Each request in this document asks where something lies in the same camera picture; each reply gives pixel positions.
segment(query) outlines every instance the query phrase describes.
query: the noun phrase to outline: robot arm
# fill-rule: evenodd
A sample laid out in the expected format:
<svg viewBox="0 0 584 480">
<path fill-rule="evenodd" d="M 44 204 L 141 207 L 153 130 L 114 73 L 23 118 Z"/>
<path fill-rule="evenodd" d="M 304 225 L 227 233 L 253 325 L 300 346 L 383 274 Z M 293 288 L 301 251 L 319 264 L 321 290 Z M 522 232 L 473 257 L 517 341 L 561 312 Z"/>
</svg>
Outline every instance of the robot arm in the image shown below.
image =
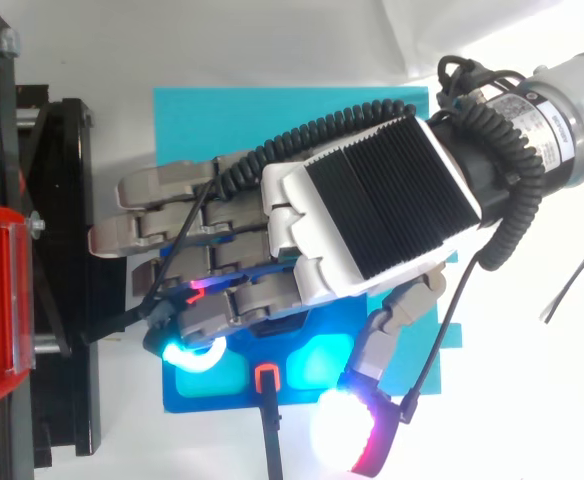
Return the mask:
<svg viewBox="0 0 584 480">
<path fill-rule="evenodd" d="M 448 63 L 458 64 L 451 76 Z M 124 178 L 119 202 L 130 211 L 91 230 L 92 253 L 177 244 L 167 260 L 134 272 L 134 293 L 146 301 L 125 322 L 147 318 L 155 334 L 169 324 L 164 331 L 199 348 L 394 289 L 368 318 L 340 384 L 368 398 L 386 425 L 408 423 L 418 386 L 398 407 L 377 384 L 401 328 L 442 294 L 440 265 L 476 230 L 498 224 L 471 262 L 498 269 L 542 199 L 584 182 L 584 54 L 527 79 L 444 57 L 439 80 L 442 108 L 427 122 L 400 101 L 372 102 L 254 151 Z M 502 93 L 486 101 L 488 85 Z M 164 345 L 150 344 L 155 353 Z M 364 474 L 376 468 L 360 466 Z"/>
</svg>

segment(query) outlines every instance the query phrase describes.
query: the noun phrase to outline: white wall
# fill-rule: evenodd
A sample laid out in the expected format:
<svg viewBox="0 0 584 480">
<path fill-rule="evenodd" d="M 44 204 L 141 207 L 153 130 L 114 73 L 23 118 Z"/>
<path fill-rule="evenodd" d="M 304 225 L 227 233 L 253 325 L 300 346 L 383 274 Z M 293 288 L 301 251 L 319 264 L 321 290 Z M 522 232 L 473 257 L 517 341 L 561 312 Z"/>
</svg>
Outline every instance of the white wall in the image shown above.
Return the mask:
<svg viewBox="0 0 584 480">
<path fill-rule="evenodd" d="M 22 36 L 18 80 L 50 83 L 53 98 L 78 96 L 95 112 L 98 219 L 116 211 L 118 178 L 153 161 L 153 86 L 394 84 L 448 47 L 530 74 L 584 50 L 584 0 L 468 44 L 527 4 L 0 0 L 0 12 Z M 282 61 L 275 44 L 295 48 Z M 464 348 L 442 353 L 444 393 L 422 399 L 379 478 L 584 478 L 584 275 L 550 327 L 536 319 L 583 255 L 584 187 L 544 202 L 514 258 L 471 280 L 458 310 Z M 449 267 L 451 286 L 461 268 Z M 77 459 L 56 449 L 37 479 L 265 479 L 258 412 L 163 414 L 160 362 L 142 335 L 136 326 L 99 345 L 100 450 Z M 356 478 L 314 459 L 311 412 L 282 409 L 286 478 Z"/>
</svg>

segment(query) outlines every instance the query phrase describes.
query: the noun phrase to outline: glowing light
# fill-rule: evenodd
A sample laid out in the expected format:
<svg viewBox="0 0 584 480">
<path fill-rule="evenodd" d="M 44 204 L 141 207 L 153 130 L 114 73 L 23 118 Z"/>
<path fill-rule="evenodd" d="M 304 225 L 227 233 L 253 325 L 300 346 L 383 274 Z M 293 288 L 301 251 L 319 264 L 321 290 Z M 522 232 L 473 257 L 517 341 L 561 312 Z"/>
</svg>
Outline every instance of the glowing light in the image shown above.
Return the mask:
<svg viewBox="0 0 584 480">
<path fill-rule="evenodd" d="M 351 470 L 370 439 L 372 414 L 356 395 L 345 390 L 328 390 L 317 407 L 311 426 L 314 452 L 331 468 Z"/>
<path fill-rule="evenodd" d="M 170 343 L 163 350 L 163 361 L 190 373 L 201 373 L 211 369 L 223 356 L 227 348 L 225 337 L 214 340 L 207 352 L 188 350 L 176 343 Z"/>
<path fill-rule="evenodd" d="M 194 302 L 196 302 L 197 300 L 202 299 L 203 297 L 205 297 L 205 289 L 203 288 L 199 288 L 198 292 L 196 292 L 196 295 L 194 295 L 193 297 L 190 297 L 186 300 L 186 302 L 188 302 L 189 305 L 192 305 Z"/>
</svg>

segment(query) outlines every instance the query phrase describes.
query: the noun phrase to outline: metal bolt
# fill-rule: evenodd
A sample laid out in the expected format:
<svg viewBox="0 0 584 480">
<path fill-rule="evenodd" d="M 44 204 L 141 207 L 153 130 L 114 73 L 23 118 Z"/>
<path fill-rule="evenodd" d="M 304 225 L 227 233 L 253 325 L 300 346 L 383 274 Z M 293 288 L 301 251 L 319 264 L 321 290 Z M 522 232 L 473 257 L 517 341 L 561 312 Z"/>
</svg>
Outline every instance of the metal bolt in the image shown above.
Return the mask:
<svg viewBox="0 0 584 480">
<path fill-rule="evenodd" d="M 0 33 L 0 55 L 16 58 L 21 55 L 21 39 L 16 30 L 4 28 Z"/>
<path fill-rule="evenodd" d="M 92 110 L 88 108 L 83 109 L 83 126 L 85 128 L 94 128 L 94 115 Z"/>
<path fill-rule="evenodd" d="M 535 75 L 537 75 L 537 74 L 539 74 L 539 73 L 541 73 L 541 72 L 545 72 L 547 69 L 548 69 L 548 67 L 546 67 L 545 65 L 539 65 L 538 67 L 536 67 L 536 68 L 534 69 L 534 72 L 533 72 L 533 73 L 534 73 Z"/>
<path fill-rule="evenodd" d="M 28 218 L 25 222 L 30 231 L 30 235 L 35 240 L 38 240 L 41 237 L 41 232 L 45 230 L 45 220 L 41 218 L 39 212 L 36 210 L 32 212 L 30 218 Z"/>
</svg>

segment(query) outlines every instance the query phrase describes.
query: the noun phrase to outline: black cable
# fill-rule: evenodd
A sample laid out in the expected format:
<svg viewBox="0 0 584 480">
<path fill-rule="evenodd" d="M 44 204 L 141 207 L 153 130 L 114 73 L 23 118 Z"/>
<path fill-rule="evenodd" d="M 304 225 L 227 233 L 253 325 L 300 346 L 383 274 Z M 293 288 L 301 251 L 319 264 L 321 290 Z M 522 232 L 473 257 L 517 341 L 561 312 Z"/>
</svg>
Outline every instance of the black cable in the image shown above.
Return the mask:
<svg viewBox="0 0 584 480">
<path fill-rule="evenodd" d="M 401 422 L 403 423 L 410 423 L 412 420 L 412 416 L 416 411 L 416 407 L 418 405 L 419 396 L 421 395 L 421 389 L 423 388 L 423 384 L 425 383 L 425 379 L 427 378 L 432 366 L 434 365 L 434 361 L 436 360 L 436 356 L 439 354 L 441 350 L 441 345 L 443 344 L 443 340 L 445 339 L 445 334 L 448 331 L 448 327 L 450 323 L 452 323 L 452 317 L 454 316 L 454 312 L 456 311 L 456 307 L 459 304 L 459 300 L 461 299 L 461 295 L 465 290 L 465 286 L 470 279 L 470 275 L 474 271 L 474 267 L 477 263 L 479 263 L 480 254 L 476 253 L 470 263 L 468 264 L 465 272 L 463 272 L 463 276 L 459 281 L 459 286 L 456 287 L 456 291 L 454 292 L 454 296 L 450 301 L 450 306 L 448 307 L 448 311 L 445 313 L 445 317 L 443 318 L 443 322 L 439 327 L 439 333 L 432 344 L 432 348 L 430 349 L 430 354 L 428 355 L 427 360 L 423 364 L 423 368 L 421 369 L 421 373 L 417 378 L 416 382 L 414 382 L 414 386 L 408 391 L 408 393 L 403 397 L 401 401 Z"/>
<path fill-rule="evenodd" d="M 174 257 L 176 257 L 177 254 L 181 251 L 181 248 L 183 248 L 183 245 L 185 244 L 185 241 L 187 240 L 188 232 L 190 231 L 190 228 L 192 228 L 192 224 L 194 224 L 194 221 L 196 220 L 196 216 L 199 214 L 199 211 L 201 210 L 201 207 L 203 206 L 203 202 L 205 201 L 206 197 L 208 196 L 208 193 L 210 192 L 210 189 L 212 188 L 213 183 L 214 183 L 214 180 L 209 181 L 197 193 L 194 205 L 192 205 L 192 209 L 190 210 L 190 213 L 188 213 L 188 216 L 185 219 L 185 223 L 181 227 L 181 230 L 179 230 L 179 234 L 176 236 L 176 239 L 174 240 L 174 244 L 172 245 L 172 249 L 170 250 L 170 253 L 166 257 L 166 259 L 163 261 L 163 263 L 161 264 L 161 268 L 159 269 L 159 272 L 156 275 L 156 278 L 154 279 L 154 283 L 150 287 L 150 290 L 145 295 L 145 297 L 143 297 L 143 301 L 141 302 L 141 305 L 139 307 L 139 311 L 140 311 L 140 314 L 142 316 L 147 315 L 148 313 L 150 313 L 152 308 L 154 308 L 154 305 L 155 305 L 154 296 L 156 295 L 156 292 L 158 292 L 159 288 L 161 287 L 161 284 L 163 283 L 163 280 L 165 279 L 165 275 L 167 274 L 168 269 L 170 268 L 170 265 L 172 264 L 172 261 L 174 260 Z"/>
<path fill-rule="evenodd" d="M 519 181 L 510 192 L 507 210 L 494 235 L 479 252 L 481 268 L 498 270 L 510 258 L 527 232 L 543 200 L 545 168 L 528 139 L 494 109 L 470 98 L 458 102 L 459 114 L 452 124 L 492 151 L 504 170 L 514 170 Z"/>
<path fill-rule="evenodd" d="M 563 301 L 563 299 L 567 295 L 568 291 L 572 287 L 572 284 L 576 281 L 576 279 L 579 277 L 579 275 L 581 274 L 581 272 L 583 270 L 584 270 L 584 260 L 581 262 L 581 265 L 579 265 L 579 267 L 575 270 L 575 272 L 572 274 L 572 276 L 568 280 L 568 283 L 565 284 L 565 286 L 561 289 L 561 292 L 559 293 L 559 295 L 554 300 L 554 303 L 552 304 L 552 308 L 550 309 L 548 316 L 545 317 L 545 320 L 543 320 L 546 324 L 550 323 L 550 320 L 552 320 L 552 317 L 554 316 L 557 309 L 559 308 L 559 305 L 561 305 L 561 302 Z"/>
<path fill-rule="evenodd" d="M 263 169 L 270 163 L 288 161 L 326 142 L 415 113 L 414 105 L 385 99 L 383 102 L 375 100 L 355 105 L 318 118 L 268 140 L 263 146 L 241 157 L 232 167 L 217 175 L 214 181 L 215 193 L 221 200 L 230 200 L 237 193 L 256 187 L 261 181 Z"/>
</svg>

